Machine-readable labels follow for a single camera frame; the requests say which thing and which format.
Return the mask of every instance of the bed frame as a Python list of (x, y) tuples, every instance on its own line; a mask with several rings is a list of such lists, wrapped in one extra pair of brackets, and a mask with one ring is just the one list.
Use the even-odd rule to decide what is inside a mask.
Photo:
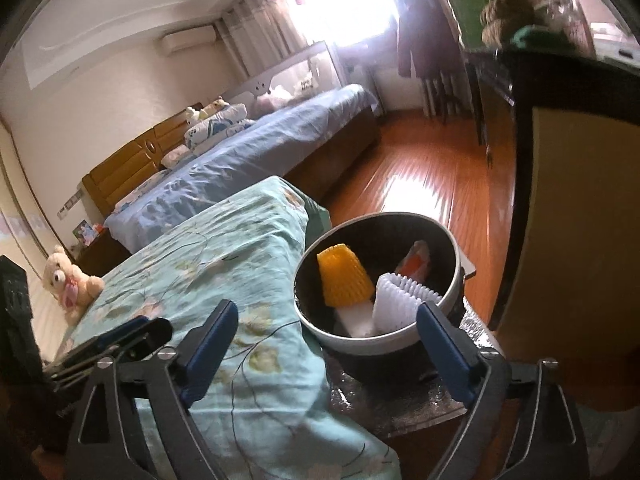
[[(344, 84), (344, 72), (336, 62), (335, 54), (327, 44), (320, 42), (294, 54), (263, 74), (249, 79), (239, 88), (226, 92), (223, 98), (246, 91), (256, 96), (263, 94), (276, 74), (324, 51), (329, 52), (338, 79)], [(193, 107), (200, 109), (202, 104), (197, 103)], [(105, 217), (113, 212), (119, 200), (159, 171), (162, 157), (184, 143), (184, 133), (188, 128), (186, 111), (182, 110), (129, 141), (82, 178), (87, 193)], [(367, 107), (330, 140), (284, 175), (284, 179), (320, 202), (364, 149), (379, 138), (380, 129), (373, 112)]]

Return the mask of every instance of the teal bedsheet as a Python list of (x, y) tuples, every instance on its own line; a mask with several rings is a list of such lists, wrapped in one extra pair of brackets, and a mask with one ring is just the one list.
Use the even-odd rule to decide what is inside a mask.
[[(229, 478), (400, 478), (393, 450), (329, 413), (321, 352), (294, 310), (295, 268), (329, 228), (325, 209), (279, 177), (267, 178), (107, 274), (104, 292), (66, 347), (141, 314), (171, 320), (177, 344), (228, 298), (238, 305), (238, 333), (191, 413)], [(163, 477), (172, 478), (148, 405), (140, 406), (152, 455)]]

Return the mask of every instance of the teddy bear's snout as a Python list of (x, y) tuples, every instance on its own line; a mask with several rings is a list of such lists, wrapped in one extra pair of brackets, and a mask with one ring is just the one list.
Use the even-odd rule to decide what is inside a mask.
[(66, 276), (63, 270), (56, 270), (56, 272), (53, 273), (53, 282), (56, 285), (59, 285), (60, 283), (64, 283), (66, 280)]

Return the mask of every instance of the bright window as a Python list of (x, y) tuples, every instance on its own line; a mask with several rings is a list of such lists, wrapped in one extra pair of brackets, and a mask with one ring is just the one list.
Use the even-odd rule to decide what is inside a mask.
[(383, 34), (398, 18), (393, 0), (295, 0), (293, 19), (308, 40), (349, 46)]

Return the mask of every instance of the bucket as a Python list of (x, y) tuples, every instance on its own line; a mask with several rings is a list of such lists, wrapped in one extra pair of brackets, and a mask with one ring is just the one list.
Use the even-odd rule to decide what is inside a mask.
[(424, 285), (442, 295), (438, 306), (459, 326), (464, 314), (465, 277), (460, 248), (446, 227), (426, 216), (382, 212), (345, 222), (318, 238), (296, 269), (293, 289), (300, 321), (356, 379), (418, 378), (433, 371), (433, 365), (415, 323), (374, 337), (335, 335), (334, 310), (324, 304), (316, 255), (336, 244), (346, 244), (376, 283), (381, 274), (394, 272), (417, 240), (425, 240), (431, 254), (431, 272)]

